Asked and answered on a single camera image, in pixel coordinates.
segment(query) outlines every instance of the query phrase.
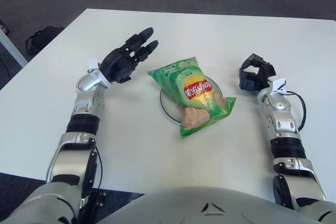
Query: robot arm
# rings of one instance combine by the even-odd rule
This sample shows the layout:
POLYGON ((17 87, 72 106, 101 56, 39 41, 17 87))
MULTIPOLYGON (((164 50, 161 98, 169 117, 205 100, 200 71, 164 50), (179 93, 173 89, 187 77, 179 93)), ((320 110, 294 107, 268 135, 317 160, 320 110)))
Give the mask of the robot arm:
POLYGON ((264 114, 266 131, 274 156, 273 190, 277 204, 301 212, 323 223, 334 223, 336 205, 326 197, 314 172, 311 161, 306 158, 299 131, 286 95, 295 94, 285 90, 284 78, 277 78, 270 63, 252 54, 239 70, 240 88, 259 91, 258 102, 264 114), (257 74, 245 72, 249 66, 259 67, 257 74))
POLYGON ((74 110, 50 162, 47 184, 37 188, 3 223, 75 223, 96 175, 96 135, 104 93, 112 82, 131 79, 138 63, 158 45, 156 40, 142 47, 152 34, 152 28, 135 34, 101 64, 90 63, 88 74, 77 83, 74 110))

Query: table leg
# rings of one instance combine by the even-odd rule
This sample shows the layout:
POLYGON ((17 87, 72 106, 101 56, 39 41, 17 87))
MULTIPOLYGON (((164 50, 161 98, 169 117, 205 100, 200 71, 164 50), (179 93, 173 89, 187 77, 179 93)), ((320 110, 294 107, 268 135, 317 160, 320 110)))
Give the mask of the table leg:
POLYGON ((17 50, 11 40, 5 35, 5 33, 0 29, 0 42, 7 49, 7 51, 13 56, 13 58, 24 67, 27 65, 28 61, 23 57, 23 55, 17 50))

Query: robot forearm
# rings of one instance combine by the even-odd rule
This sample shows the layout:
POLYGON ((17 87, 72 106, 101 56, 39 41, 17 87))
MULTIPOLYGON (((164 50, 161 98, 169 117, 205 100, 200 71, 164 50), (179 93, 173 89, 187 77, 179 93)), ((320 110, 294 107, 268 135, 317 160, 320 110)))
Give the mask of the robot forearm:
POLYGON ((334 223, 328 219, 335 218, 336 205, 326 201, 311 161, 306 158, 299 134, 305 117, 297 127, 290 113, 290 103, 284 97, 293 94, 285 90, 285 79, 277 78, 273 66, 254 54, 239 71, 240 87, 259 91, 257 100, 261 103, 271 142, 273 168, 278 173, 273 179, 276 203, 323 223, 334 223), (259 68, 257 74, 244 71, 251 65, 259 68))
POLYGON ((96 174, 96 134, 104 108, 104 93, 110 86, 103 76, 87 74, 77 83, 77 98, 66 133, 47 172, 47 183, 65 182, 78 185, 88 195, 96 174))

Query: black bag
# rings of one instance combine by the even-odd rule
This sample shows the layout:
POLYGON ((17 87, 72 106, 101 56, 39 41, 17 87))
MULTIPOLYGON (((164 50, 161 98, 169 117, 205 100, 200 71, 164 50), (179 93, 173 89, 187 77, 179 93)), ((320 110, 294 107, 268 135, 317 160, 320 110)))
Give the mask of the black bag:
POLYGON ((64 27, 48 26, 36 32, 26 40, 26 49, 30 55, 37 55, 46 47, 57 35, 64 30, 64 27))
POLYGON ((8 27, 2 22, 2 20, 0 19, 0 29, 7 35, 9 34, 9 29, 8 27))

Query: chip bag label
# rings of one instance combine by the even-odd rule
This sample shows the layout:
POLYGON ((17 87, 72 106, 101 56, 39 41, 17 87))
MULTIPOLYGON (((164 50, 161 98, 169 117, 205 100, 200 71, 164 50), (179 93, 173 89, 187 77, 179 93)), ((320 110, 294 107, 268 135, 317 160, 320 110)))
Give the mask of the chip bag label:
POLYGON ((211 84, 201 76, 194 75, 188 77, 183 83, 185 96, 198 104, 203 104, 212 98, 211 84))
POLYGON ((148 74, 181 108, 181 137, 218 122, 232 111, 236 98, 223 98, 206 80, 195 57, 148 71, 148 74))

